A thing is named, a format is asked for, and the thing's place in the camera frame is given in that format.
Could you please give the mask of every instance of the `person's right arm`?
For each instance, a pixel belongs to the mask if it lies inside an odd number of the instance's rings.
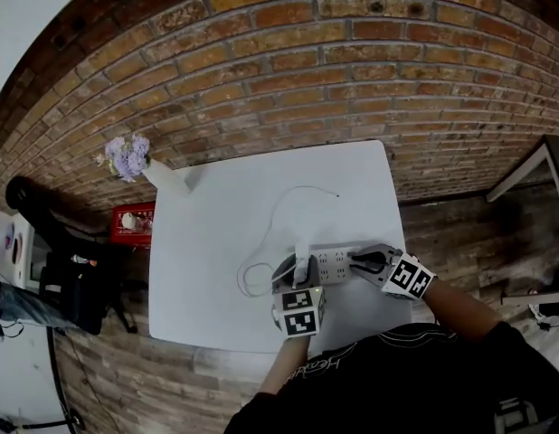
[[[469,341],[480,341],[502,321],[486,304],[438,279],[428,286],[423,299],[441,325]]]

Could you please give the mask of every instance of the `person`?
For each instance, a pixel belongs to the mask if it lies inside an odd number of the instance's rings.
[[[288,339],[226,434],[559,432],[559,372],[501,316],[434,279],[414,323],[307,361]]]

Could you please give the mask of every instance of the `white vase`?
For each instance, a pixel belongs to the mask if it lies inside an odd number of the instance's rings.
[[[149,167],[143,170],[143,175],[156,186],[158,191],[169,192],[175,197],[182,196],[184,198],[191,193],[191,189],[183,177],[155,159],[151,159]]]

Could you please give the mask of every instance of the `person's arm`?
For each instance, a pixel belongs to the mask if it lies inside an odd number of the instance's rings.
[[[423,299],[441,325],[470,341],[481,340],[502,321],[489,306],[437,279]]]
[[[260,392],[277,394],[289,376],[308,359],[309,336],[292,337],[284,341]]]

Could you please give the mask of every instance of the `black shirt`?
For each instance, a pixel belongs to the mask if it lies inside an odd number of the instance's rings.
[[[559,372],[510,325],[472,344],[411,324],[309,360],[277,395],[256,394],[225,433],[478,434],[557,414]]]

